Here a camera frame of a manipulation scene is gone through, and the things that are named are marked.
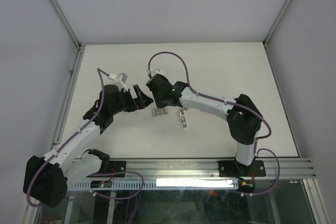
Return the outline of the red white staple box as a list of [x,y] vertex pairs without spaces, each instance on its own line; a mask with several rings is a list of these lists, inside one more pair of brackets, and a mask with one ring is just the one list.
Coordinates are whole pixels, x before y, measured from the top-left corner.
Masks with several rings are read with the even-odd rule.
[[168,114],[167,108],[155,108],[152,110],[153,117]]

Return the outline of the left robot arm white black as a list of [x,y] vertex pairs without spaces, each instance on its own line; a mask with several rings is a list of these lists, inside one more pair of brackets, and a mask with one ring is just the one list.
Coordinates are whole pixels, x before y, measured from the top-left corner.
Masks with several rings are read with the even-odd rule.
[[75,158],[89,143],[96,140],[120,112],[134,112],[147,108],[153,99],[137,84],[133,85],[136,97],[130,90],[119,90],[116,85],[105,85],[83,116],[72,136],[42,157],[32,156],[27,164],[23,185],[27,202],[33,206],[35,198],[49,207],[57,206],[68,188],[92,174],[104,176],[111,171],[110,156],[103,151],[90,149],[80,161]]

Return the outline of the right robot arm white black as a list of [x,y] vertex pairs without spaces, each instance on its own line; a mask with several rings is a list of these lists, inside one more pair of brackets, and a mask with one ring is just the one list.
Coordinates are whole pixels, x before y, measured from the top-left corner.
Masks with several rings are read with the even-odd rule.
[[247,175],[254,168],[255,142],[261,128],[261,116],[249,96],[238,98],[212,96],[194,90],[190,84],[176,82],[155,74],[146,83],[158,108],[176,106],[197,109],[217,116],[227,122],[231,137],[237,142],[235,171]]

